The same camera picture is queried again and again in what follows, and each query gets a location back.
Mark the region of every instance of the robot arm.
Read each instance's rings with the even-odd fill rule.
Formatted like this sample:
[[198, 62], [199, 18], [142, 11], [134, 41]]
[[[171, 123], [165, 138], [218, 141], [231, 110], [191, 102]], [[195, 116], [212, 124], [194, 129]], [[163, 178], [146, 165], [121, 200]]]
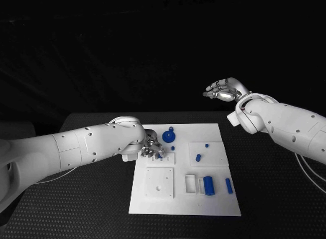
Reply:
[[117, 154], [136, 160], [140, 151], [142, 156], [165, 157], [156, 132], [134, 117], [35, 138], [0, 139], [0, 212], [46, 176]]
[[235, 111], [228, 115], [234, 126], [241, 125], [251, 134], [269, 133], [287, 150], [326, 164], [324, 116], [251, 93], [235, 78], [215, 82], [207, 90], [204, 96], [237, 101]]

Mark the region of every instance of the textured black tabletop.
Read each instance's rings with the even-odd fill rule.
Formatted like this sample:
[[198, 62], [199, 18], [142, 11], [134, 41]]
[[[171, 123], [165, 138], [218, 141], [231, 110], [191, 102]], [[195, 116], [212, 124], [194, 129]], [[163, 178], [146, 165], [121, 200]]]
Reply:
[[[267, 134], [233, 127], [228, 114], [72, 114], [61, 131], [119, 116], [136, 116], [142, 124], [218, 123], [243, 217], [129, 214], [136, 162], [124, 163], [117, 155], [29, 187], [2, 238], [326, 238], [326, 195], [308, 180], [295, 154]], [[326, 178], [326, 166], [309, 162]]]

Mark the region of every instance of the blue object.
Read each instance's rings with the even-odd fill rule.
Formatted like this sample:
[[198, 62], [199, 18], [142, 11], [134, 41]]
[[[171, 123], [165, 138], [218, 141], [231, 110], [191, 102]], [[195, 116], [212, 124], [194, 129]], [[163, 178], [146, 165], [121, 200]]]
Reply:
[[205, 187], [205, 194], [208, 196], [215, 195], [212, 177], [209, 176], [204, 177], [204, 187]]
[[230, 182], [228, 178], [225, 178], [225, 182], [227, 182], [227, 187], [228, 187], [228, 193], [231, 194], [233, 193], [233, 187], [231, 187], [231, 182]]
[[162, 138], [166, 143], [172, 143], [175, 141], [173, 127], [169, 127], [169, 131], [163, 133]]
[[198, 162], [201, 161], [201, 155], [199, 154], [196, 155], [196, 161]]

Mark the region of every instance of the white platform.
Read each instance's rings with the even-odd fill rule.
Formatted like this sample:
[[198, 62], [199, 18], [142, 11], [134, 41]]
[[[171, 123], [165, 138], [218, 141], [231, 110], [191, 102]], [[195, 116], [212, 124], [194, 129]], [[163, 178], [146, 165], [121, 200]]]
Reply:
[[[225, 183], [225, 178], [231, 179], [231, 173], [218, 124], [143, 126], [158, 132], [169, 160], [165, 158], [153, 161], [139, 155], [130, 214], [241, 216], [235, 187], [231, 182], [234, 193], [230, 194]], [[171, 126], [176, 139], [173, 143], [166, 143], [162, 134]], [[195, 160], [196, 154], [202, 155], [199, 162]], [[205, 176], [212, 177], [214, 196], [204, 194]]]

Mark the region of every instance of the dark wall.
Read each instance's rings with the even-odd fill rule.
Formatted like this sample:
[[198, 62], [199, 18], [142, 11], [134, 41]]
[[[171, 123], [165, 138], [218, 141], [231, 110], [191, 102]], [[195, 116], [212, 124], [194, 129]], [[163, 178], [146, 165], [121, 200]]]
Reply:
[[221, 111], [235, 77], [326, 116], [326, 14], [241, 1], [0, 6], [0, 120], [59, 130], [72, 112]]

